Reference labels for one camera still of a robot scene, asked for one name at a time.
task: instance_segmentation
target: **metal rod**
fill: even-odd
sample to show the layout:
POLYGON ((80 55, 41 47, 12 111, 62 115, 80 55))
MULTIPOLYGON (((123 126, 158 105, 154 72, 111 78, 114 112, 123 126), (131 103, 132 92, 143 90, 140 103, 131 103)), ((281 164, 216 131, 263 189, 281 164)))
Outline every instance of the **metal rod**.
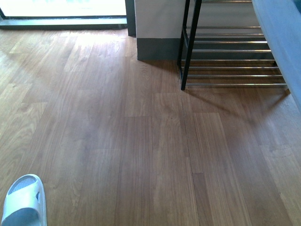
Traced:
POLYGON ((185 41, 185 35, 184 35, 184 32, 183 32, 184 30, 185 30, 185 34, 187 36, 186 27, 187 27, 187 18, 188 18, 188 12, 189 12, 189 5, 190 5, 190 0, 186 0, 185 9, 184 9, 184 16, 183 16, 180 46, 179 46, 179 53, 178 53, 178 58, 177 58, 177 64, 178 64, 179 67, 181 67, 181 59, 182 59, 182 54, 183 54, 183 45, 184 45, 184 42, 186 42, 185 41))
POLYGON ((192 66, 190 69, 278 69, 278 67, 202 67, 192 66))
POLYGON ((196 44, 267 44, 267 41, 194 41, 196 44))
POLYGON ((264 36, 261 33, 204 33, 204 34, 196 34, 196 36, 264 36))
POLYGON ((237 74, 189 74, 188 78, 194 78, 194 79, 203 79, 203 78, 227 78, 227 79, 239 79, 239 78, 282 78, 282 75, 237 75, 237 74))
POLYGON ((257 62, 257 61, 259 61, 259 62, 275 62, 275 60, 257 60, 257 59, 254 59, 254 60, 252 60, 252 59, 250 59, 250 60, 248 60, 248 59, 243 59, 243 60, 228 60, 228 59, 224 59, 224 60, 212 60, 212 59, 208 59, 208 60, 196 60, 196 59, 192 59, 191 60, 192 62, 215 62, 215 61, 218 61, 218 62, 236 62, 236 61, 238 61, 238 62, 244 62, 244 61, 247 61, 247 62, 250 62, 250 61, 254 61, 254 62, 257 62))
POLYGON ((188 38, 188 34, 186 32, 186 29, 183 27, 182 29, 182 33, 184 35, 184 43, 186 45, 186 48, 188 48, 188 42, 189 42, 189 38, 188 38))
POLYGON ((270 49, 194 49, 193 53, 270 53, 270 49))
POLYGON ((190 31, 190 38, 189 38, 189 43, 188 43, 188 48, 187 48, 187 55, 186 55, 186 61, 185 61, 185 66, 184 66, 181 90, 185 90, 185 87, 186 87, 187 75, 188 75, 190 60, 191 60, 191 56, 192 56, 193 44, 194 44, 194 39, 195 39, 196 31, 197 31, 198 18, 199 18, 201 6, 202 6, 202 0, 195 0, 195 6, 194 6, 193 17, 192 17, 192 22, 191 22, 192 28, 190 31))
POLYGON ((260 29, 260 26, 198 26, 197 29, 260 29))
POLYGON ((285 83, 269 83, 269 84, 255 84, 255 83, 230 83, 230 84, 222 84, 222 83, 187 83, 186 86, 209 86, 209 87, 283 87, 287 86, 285 83))
POLYGON ((204 3, 252 3, 251 0, 205 0, 204 3))

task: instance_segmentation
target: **white wall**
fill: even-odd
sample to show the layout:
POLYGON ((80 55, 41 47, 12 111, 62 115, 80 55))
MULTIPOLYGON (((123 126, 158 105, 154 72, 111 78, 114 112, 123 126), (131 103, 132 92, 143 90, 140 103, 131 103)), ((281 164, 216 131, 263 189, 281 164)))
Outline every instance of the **white wall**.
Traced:
POLYGON ((135 0, 137 38, 179 38, 185 0, 135 0))
MULTIPOLYGON (((184 6, 185 0, 135 0, 137 38, 180 38, 184 6)), ((255 26, 258 22, 252 4, 203 3, 198 25, 255 26)))

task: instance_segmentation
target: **glass door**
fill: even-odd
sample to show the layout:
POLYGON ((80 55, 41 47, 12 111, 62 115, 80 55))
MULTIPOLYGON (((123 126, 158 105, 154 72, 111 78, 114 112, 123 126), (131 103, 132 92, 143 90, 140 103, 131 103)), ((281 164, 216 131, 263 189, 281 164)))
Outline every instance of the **glass door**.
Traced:
POLYGON ((0 0, 5 18, 126 16, 125 0, 0 0))

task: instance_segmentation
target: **gray baseboard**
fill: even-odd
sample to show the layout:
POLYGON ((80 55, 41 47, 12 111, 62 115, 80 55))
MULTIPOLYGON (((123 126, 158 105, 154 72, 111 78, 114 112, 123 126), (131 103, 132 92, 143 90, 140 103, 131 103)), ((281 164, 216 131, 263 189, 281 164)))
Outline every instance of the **gray baseboard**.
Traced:
POLYGON ((138 60, 176 60, 180 39, 137 38, 138 60))

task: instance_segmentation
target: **slipper strap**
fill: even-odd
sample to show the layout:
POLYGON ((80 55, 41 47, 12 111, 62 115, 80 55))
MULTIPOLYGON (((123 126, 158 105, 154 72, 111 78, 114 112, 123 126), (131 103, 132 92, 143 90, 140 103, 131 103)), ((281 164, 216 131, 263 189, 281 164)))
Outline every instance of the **slipper strap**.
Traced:
POLYGON ((24 187, 8 195, 4 202, 2 221, 8 218, 11 214, 26 208, 30 208, 37 211, 38 216, 40 217, 41 207, 36 197, 38 192, 38 183, 35 182, 27 187, 24 187))

